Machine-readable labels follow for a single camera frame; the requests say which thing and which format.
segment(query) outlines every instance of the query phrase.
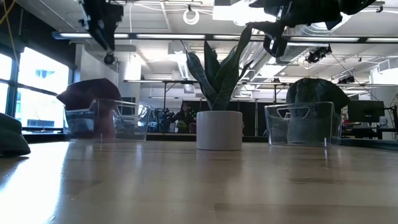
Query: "wooden table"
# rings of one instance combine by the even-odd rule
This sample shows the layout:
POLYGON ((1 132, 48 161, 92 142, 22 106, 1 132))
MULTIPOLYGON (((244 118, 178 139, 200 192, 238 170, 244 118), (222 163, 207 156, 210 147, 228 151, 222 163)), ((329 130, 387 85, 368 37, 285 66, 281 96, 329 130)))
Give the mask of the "wooden table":
POLYGON ((0 223, 398 223, 395 151, 243 147, 34 144, 0 159, 0 223))

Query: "gray cloth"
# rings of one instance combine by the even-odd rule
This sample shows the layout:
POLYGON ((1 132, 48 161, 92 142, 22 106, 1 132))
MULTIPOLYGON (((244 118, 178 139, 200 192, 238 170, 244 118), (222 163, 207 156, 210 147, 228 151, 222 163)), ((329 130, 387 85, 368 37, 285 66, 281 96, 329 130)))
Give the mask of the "gray cloth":
MULTIPOLYGON (((350 102, 334 83, 320 78, 303 78, 290 86, 286 95, 286 103, 311 103, 311 102, 333 102, 334 112, 341 114, 341 109, 350 102)), ((333 120, 330 124, 330 108, 325 105, 316 105, 310 108, 313 115, 307 120, 302 118, 307 114, 308 109, 290 110, 293 120, 289 123, 287 141, 289 143, 299 143, 314 145, 324 142, 330 130, 334 133, 340 125, 339 121, 333 120)))

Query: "computer monitor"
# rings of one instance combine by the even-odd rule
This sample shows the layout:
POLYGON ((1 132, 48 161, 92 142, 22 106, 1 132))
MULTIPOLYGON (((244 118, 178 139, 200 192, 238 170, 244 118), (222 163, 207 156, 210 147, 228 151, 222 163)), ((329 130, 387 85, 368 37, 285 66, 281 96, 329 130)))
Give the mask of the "computer monitor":
POLYGON ((348 119, 351 122, 379 122, 384 115, 383 101, 351 100, 348 104, 348 119))

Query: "ceiling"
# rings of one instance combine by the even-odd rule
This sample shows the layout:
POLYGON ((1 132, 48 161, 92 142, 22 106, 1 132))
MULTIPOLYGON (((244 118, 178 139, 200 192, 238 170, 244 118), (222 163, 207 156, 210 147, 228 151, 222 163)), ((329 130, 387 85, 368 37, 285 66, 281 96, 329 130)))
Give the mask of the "ceiling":
MULTIPOLYGON (((81 9, 76 0, 17 0, 17 2, 60 32, 84 32, 78 23, 82 18, 81 9)), ((205 0, 203 7, 196 6, 195 9, 212 10, 213 1, 205 0)), ((397 11, 398 2, 385 0, 385 11, 397 11)), ((124 7, 124 18, 116 32, 172 32, 172 33, 214 33, 214 34, 239 34, 243 27, 237 26, 233 21, 214 21, 211 15, 200 13, 200 20, 191 26, 186 24, 181 9, 184 5, 171 6, 166 4, 162 11, 160 4, 138 6, 127 5, 124 7)), ((376 13, 376 8, 367 9, 372 12, 361 12, 337 29, 333 35, 387 35, 398 36, 396 20, 398 14, 382 12, 376 13)), ((156 78, 157 74, 170 74, 177 69, 177 63, 169 60, 168 44, 166 40, 118 40, 118 45, 135 45, 146 61, 142 73, 146 78, 156 78)), ((203 46, 203 42, 191 41, 189 46, 203 46)), ((210 42, 220 55, 227 54, 236 42, 210 42)), ((292 66, 284 69, 282 77, 298 79, 300 77, 322 77, 330 78, 343 72, 345 69, 355 67, 356 78, 365 82, 368 80, 369 68, 376 63, 385 60, 386 56, 398 55, 398 45, 365 45, 365 44, 331 44, 333 55, 324 58, 321 63, 311 65, 303 62, 305 55, 298 58, 292 66)), ((128 54, 123 54, 122 60, 127 60, 128 54)))

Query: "office room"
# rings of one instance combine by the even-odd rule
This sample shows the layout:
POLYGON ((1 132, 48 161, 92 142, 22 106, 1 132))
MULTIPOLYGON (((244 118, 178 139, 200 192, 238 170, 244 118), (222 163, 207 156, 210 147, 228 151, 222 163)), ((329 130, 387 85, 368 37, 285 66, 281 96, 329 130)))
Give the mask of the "office room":
POLYGON ((396 223, 394 0, 0 6, 0 223, 396 223))

